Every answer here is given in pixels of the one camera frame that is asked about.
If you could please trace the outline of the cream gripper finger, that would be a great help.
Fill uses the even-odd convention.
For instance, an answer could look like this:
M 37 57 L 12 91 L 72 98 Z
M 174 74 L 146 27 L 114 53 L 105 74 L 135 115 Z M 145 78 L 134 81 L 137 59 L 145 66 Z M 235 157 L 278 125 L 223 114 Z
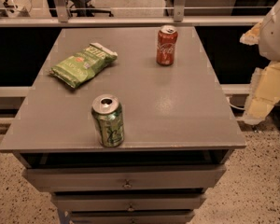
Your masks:
M 259 34 L 262 22 L 255 24 L 250 30 L 242 34 L 240 42 L 246 45 L 257 45 L 259 43 Z
M 264 69 L 256 68 L 245 100 L 244 123 L 258 125 L 280 101 L 280 62 L 271 61 Z

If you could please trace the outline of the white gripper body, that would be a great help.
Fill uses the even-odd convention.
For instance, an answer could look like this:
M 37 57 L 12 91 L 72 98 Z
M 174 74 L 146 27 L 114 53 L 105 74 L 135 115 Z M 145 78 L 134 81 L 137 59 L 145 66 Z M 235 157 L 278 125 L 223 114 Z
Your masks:
M 280 62 L 280 0 L 264 17 L 259 32 L 259 54 Z

